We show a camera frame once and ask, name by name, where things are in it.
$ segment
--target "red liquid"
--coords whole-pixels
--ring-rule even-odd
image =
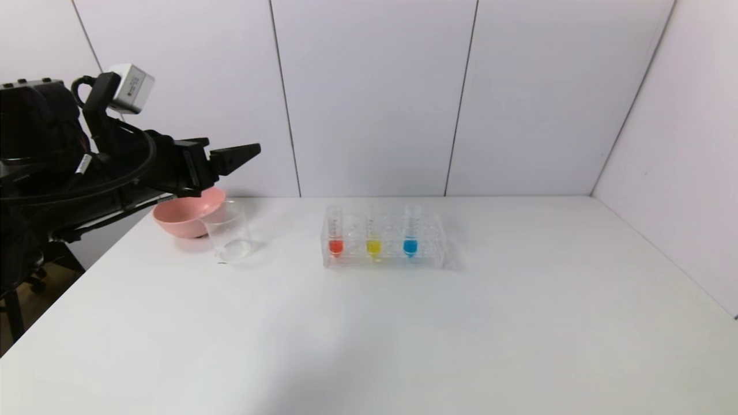
[[[343,252],[343,239],[332,239],[328,241],[328,250],[331,251],[333,257],[340,257],[341,252]]]

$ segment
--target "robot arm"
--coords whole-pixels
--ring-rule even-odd
[[[261,152],[259,144],[241,145],[211,151],[208,159],[207,138],[174,140],[108,117],[107,108],[141,111],[154,83],[133,65],[112,69],[76,80],[72,91],[49,78],[0,89],[2,292],[35,271],[49,241],[77,241],[162,200],[200,196]],[[84,103],[81,83],[92,86]]]

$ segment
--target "test tube with red liquid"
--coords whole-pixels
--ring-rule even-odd
[[[328,206],[328,250],[334,258],[343,252],[343,209],[338,205]]]

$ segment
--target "test tube rack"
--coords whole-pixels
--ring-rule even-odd
[[[367,220],[370,209],[365,212],[342,211],[342,237],[340,243],[329,236],[331,208],[323,220],[320,244],[323,252],[323,266],[332,267],[431,267],[441,268],[444,264],[446,234],[437,214],[423,213],[418,221],[417,251],[408,255],[405,252],[407,218],[402,210],[373,210],[371,217],[377,232],[380,249],[377,252],[376,240],[367,235]]]

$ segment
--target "floor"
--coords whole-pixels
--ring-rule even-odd
[[[21,302],[23,322],[28,330],[54,302],[80,277],[80,273],[69,270],[57,264],[44,265],[46,270],[46,289],[41,294],[31,291],[29,284],[21,284],[18,288],[18,299]],[[7,315],[0,313],[0,356],[5,354],[13,345],[13,336],[10,335],[10,325]]]

